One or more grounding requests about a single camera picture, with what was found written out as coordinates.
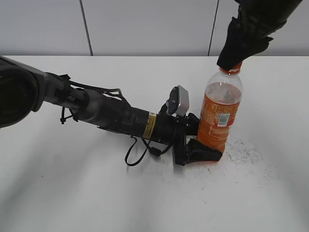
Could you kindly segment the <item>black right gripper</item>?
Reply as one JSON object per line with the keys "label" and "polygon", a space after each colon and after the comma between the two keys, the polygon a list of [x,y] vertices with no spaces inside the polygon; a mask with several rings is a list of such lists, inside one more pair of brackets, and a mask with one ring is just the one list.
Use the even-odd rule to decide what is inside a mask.
{"label": "black right gripper", "polygon": [[232,17],[225,45],[217,60],[217,65],[226,71],[233,69],[246,58],[265,51],[273,38],[257,37],[250,33],[273,33],[282,28],[302,1],[238,0],[236,2],[239,4],[239,16]]}

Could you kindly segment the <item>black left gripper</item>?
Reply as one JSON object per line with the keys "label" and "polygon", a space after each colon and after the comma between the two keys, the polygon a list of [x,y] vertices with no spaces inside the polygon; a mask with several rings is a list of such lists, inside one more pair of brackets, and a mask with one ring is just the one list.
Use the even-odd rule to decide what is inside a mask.
{"label": "black left gripper", "polygon": [[173,139],[173,156],[177,165],[200,162],[219,161],[223,153],[208,147],[196,139],[190,139],[186,144],[186,136],[197,136],[200,119],[193,113],[187,116],[177,116]]}

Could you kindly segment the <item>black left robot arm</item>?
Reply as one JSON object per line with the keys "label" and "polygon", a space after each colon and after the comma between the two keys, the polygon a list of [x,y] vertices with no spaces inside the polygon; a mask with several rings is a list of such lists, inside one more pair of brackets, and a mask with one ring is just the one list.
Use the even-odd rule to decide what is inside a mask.
{"label": "black left robot arm", "polygon": [[43,72],[15,60],[0,59],[0,125],[8,127],[37,112],[43,102],[70,111],[70,118],[99,129],[141,139],[146,151],[159,157],[172,149],[175,163],[219,161],[222,152],[196,139],[199,119],[188,112],[188,91],[174,87],[158,114],[132,107],[118,88],[101,88],[71,81],[68,75]]}

